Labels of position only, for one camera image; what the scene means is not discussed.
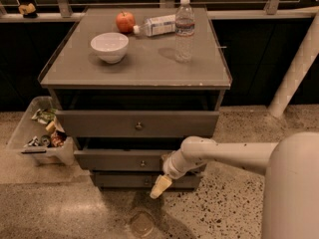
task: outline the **drawer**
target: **drawer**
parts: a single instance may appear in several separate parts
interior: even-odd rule
[[[116,172],[92,172],[91,178],[95,186],[104,188],[148,188],[152,189],[160,174],[159,173],[116,173]],[[168,190],[197,189],[201,177],[193,174],[174,180]]]
[[[55,90],[62,110],[214,111],[220,91]]]
[[[75,157],[82,169],[107,171],[161,171],[161,156],[167,150],[76,150]]]
[[[219,112],[57,111],[75,137],[212,136]]]

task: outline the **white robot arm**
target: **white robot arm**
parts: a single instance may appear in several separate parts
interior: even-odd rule
[[[265,175],[263,239],[319,236],[318,132],[296,133],[279,143],[217,143],[188,137],[164,161],[164,176],[159,176],[151,198],[159,197],[172,179],[212,160]]]

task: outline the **plastic packaging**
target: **plastic packaging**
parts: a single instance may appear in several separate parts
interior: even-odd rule
[[[142,25],[134,26],[133,30],[138,36],[156,36],[175,32],[175,15],[145,19]]]
[[[192,55],[195,17],[189,5],[190,0],[180,0],[175,15],[175,59],[189,62]]]

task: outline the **white bowl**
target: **white bowl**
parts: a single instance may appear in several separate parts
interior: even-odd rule
[[[95,54],[102,60],[114,64],[127,53],[129,38],[120,33],[105,33],[91,41]]]

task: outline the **apple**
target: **apple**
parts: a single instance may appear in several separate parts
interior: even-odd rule
[[[131,33],[136,25],[136,19],[131,12],[121,12],[116,18],[116,23],[121,33]]]

